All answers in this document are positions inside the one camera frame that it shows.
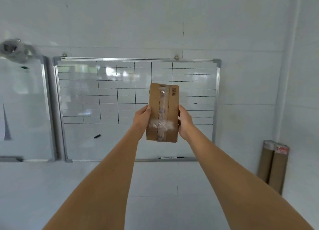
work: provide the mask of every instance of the forearm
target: forearm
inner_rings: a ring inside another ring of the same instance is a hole
[[[67,198],[48,229],[124,229],[125,208],[138,145],[133,126]]]
[[[211,183],[233,229],[312,229],[268,185],[213,144],[198,128],[187,141]]]

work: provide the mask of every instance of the person's left arm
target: person's left arm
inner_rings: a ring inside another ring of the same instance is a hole
[[[148,106],[135,113],[124,137],[75,188],[44,230],[124,229],[137,145],[150,113]]]

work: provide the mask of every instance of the wall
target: wall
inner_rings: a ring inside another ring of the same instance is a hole
[[[280,141],[290,146],[283,196],[319,229],[319,0],[302,0]]]
[[[291,1],[0,0],[0,39],[47,56],[222,59],[217,145],[255,173]],[[40,229],[95,165],[0,164],[0,227]],[[228,228],[198,163],[135,164],[126,229],[150,228]]]

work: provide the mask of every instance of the cardboard box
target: cardboard box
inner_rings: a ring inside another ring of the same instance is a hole
[[[176,143],[179,86],[151,83],[148,104],[152,112],[146,128],[146,139]]]
[[[263,149],[261,152],[259,168],[257,176],[268,184],[271,170],[272,158],[274,155],[275,142],[271,140],[264,140]]]
[[[289,155],[289,147],[280,143],[275,144],[275,152],[272,160],[269,186],[280,195],[285,181],[286,166]]]

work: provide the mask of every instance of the aluminum frame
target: aluminum frame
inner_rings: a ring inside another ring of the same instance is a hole
[[[53,58],[53,69],[54,69],[54,78],[55,86],[58,94],[58,104],[59,104],[59,119],[57,130],[60,131],[63,138],[63,156],[65,162],[100,162],[101,160],[73,160],[69,159],[67,155],[66,148],[66,139],[63,127],[63,116],[62,116],[62,102],[61,102],[61,93],[60,93],[60,83],[58,75],[58,62],[59,61],[113,61],[113,62],[195,62],[195,63],[207,63],[213,62],[216,63],[217,73],[216,73],[216,90],[215,90],[215,102],[214,102],[214,117],[213,117],[213,134],[212,142],[216,141],[216,125],[217,125],[217,102],[219,94],[219,80],[220,80],[220,69],[221,69],[221,59],[133,59],[133,58],[85,58],[85,57],[54,57]],[[185,158],[154,158],[154,159],[135,159],[135,162],[192,162],[197,161],[195,157],[185,157]]]
[[[41,72],[42,72],[42,83],[45,97],[45,107],[47,113],[47,119],[50,122],[50,148],[51,155],[50,159],[23,159],[22,156],[0,156],[0,162],[54,162],[57,160],[57,152],[55,145],[55,134],[53,126],[53,117],[51,111],[51,100],[50,100],[50,90],[49,90],[49,81],[48,81],[48,68],[49,68],[49,59],[42,55],[35,55],[34,59],[38,59],[41,63]]]

